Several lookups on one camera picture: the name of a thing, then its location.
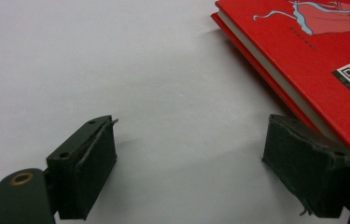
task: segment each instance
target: book cover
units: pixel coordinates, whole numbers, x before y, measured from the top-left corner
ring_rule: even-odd
[[[314,125],[311,117],[318,116],[323,124],[317,129],[328,126],[350,147],[350,0],[220,0],[217,6],[215,21],[242,42],[244,50],[241,45],[238,49],[249,54],[249,61],[254,58],[261,75],[277,72],[312,108],[306,111],[274,78],[271,86],[291,98],[285,102],[301,111],[295,113]]]

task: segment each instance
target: white table surface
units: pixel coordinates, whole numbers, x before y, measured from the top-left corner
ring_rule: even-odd
[[[289,112],[214,3],[0,1],[0,180],[111,114],[119,160],[87,221],[57,223],[346,223],[300,217],[260,161]]]

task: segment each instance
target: illustration on book cover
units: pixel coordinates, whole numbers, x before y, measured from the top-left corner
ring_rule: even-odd
[[[289,2],[294,8],[293,15],[284,11],[272,10],[264,16],[255,15],[253,20],[266,19],[274,14],[280,14],[295,20],[308,35],[350,32],[350,4],[329,2]]]

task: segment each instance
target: brass grommet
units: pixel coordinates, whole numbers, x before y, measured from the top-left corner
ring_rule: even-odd
[[[15,175],[14,177],[11,178],[9,181],[9,184],[12,186],[19,186],[23,185],[33,179],[33,174],[28,172],[28,173],[20,173],[18,175]]]

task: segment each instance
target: red book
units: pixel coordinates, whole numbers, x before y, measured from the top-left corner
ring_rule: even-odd
[[[303,122],[350,147],[350,0],[219,0],[212,15]]]

